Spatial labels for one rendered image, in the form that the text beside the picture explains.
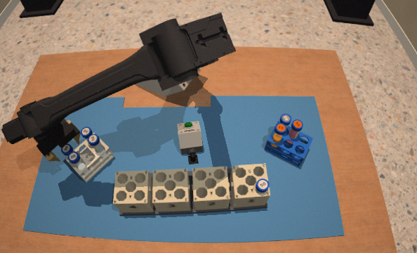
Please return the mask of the blue tube rack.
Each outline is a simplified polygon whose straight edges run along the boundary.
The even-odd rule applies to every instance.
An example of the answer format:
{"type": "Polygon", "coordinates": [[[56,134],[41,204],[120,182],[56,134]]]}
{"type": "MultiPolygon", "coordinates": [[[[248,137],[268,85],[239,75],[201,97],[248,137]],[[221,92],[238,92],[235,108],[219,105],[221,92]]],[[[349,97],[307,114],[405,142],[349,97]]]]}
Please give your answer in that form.
{"type": "Polygon", "coordinates": [[[272,136],[274,133],[274,129],[272,131],[272,133],[270,134],[270,137],[267,140],[267,143],[265,145],[265,149],[266,151],[282,158],[283,160],[286,160],[287,162],[290,162],[291,164],[296,165],[297,167],[300,166],[300,164],[302,163],[302,161],[305,158],[305,155],[310,147],[310,144],[312,142],[312,137],[300,132],[297,138],[290,138],[289,137],[289,132],[290,132],[291,127],[288,126],[286,133],[283,135],[283,138],[281,140],[281,142],[274,142],[272,140],[272,136]],[[306,137],[308,139],[308,141],[302,139],[301,137],[306,137]],[[291,143],[287,142],[287,141],[291,141],[291,143]],[[303,144],[303,143],[305,144],[303,144]],[[270,145],[270,143],[278,146],[277,148],[273,147],[270,145]],[[266,148],[267,147],[267,148],[266,148]]]}

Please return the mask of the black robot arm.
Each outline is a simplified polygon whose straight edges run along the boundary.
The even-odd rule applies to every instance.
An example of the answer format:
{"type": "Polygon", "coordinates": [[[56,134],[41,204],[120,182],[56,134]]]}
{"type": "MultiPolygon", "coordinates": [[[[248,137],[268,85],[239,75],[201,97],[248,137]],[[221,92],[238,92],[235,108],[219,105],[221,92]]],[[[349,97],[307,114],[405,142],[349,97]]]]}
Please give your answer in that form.
{"type": "Polygon", "coordinates": [[[127,59],[54,97],[22,106],[3,124],[7,142],[40,141],[66,116],[139,82],[158,79],[161,90],[198,77],[198,68],[236,51],[222,13],[178,25],[176,18],[141,32],[143,46],[127,59]],[[177,27],[178,26],[178,27],[177,27]]]}

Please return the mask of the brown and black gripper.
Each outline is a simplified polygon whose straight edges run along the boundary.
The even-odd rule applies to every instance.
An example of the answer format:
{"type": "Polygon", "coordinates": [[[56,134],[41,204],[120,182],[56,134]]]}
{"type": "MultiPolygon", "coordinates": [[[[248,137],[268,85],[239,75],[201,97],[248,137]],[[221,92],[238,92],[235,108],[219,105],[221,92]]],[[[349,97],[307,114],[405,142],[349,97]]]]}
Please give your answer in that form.
{"type": "Polygon", "coordinates": [[[63,148],[67,143],[69,143],[73,138],[79,144],[79,138],[81,132],[71,123],[69,120],[63,119],[61,122],[61,127],[59,124],[53,127],[49,132],[50,136],[45,137],[46,142],[41,139],[37,141],[37,148],[41,151],[44,157],[50,161],[59,161],[58,157],[52,152],[52,150],[59,145],[63,148]]]}

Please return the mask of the blue flat mat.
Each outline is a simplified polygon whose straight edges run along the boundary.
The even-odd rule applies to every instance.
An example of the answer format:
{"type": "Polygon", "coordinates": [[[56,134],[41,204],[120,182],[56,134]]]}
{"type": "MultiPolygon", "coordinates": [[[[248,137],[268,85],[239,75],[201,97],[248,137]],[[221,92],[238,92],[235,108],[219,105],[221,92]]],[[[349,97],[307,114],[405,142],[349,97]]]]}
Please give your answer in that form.
{"type": "Polygon", "coordinates": [[[37,173],[24,231],[146,242],[267,242],[345,235],[333,170],[314,96],[211,96],[205,107],[123,108],[106,97],[66,116],[110,148],[114,157],[89,181],[57,145],[37,173]],[[303,123],[312,142],[297,167],[264,150],[280,117],[303,123]],[[181,155],[178,125],[199,121],[198,163],[181,155]],[[265,164],[267,208],[197,214],[120,216],[113,205],[116,171],[265,164]]]}

